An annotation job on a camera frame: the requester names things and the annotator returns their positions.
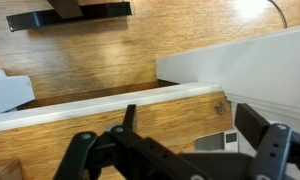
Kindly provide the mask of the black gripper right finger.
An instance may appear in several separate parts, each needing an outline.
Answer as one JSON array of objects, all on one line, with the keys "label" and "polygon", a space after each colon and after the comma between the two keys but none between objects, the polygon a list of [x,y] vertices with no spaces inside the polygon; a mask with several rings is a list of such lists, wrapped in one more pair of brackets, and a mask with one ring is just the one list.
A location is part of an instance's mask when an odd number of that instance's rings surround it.
[{"label": "black gripper right finger", "polygon": [[249,180],[284,180],[288,163],[300,170],[300,133],[282,123],[270,124],[245,103],[237,105],[234,124],[256,151]]}]

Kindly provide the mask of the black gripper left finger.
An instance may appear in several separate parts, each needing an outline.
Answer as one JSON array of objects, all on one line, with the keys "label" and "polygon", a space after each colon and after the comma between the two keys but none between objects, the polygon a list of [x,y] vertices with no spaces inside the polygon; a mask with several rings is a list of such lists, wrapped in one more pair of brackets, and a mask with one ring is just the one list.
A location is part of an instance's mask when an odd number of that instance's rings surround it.
[{"label": "black gripper left finger", "polygon": [[120,124],[102,135],[73,136],[53,180],[98,180],[113,166],[126,180],[210,180],[209,175],[151,138],[136,133],[137,106],[126,109]]}]

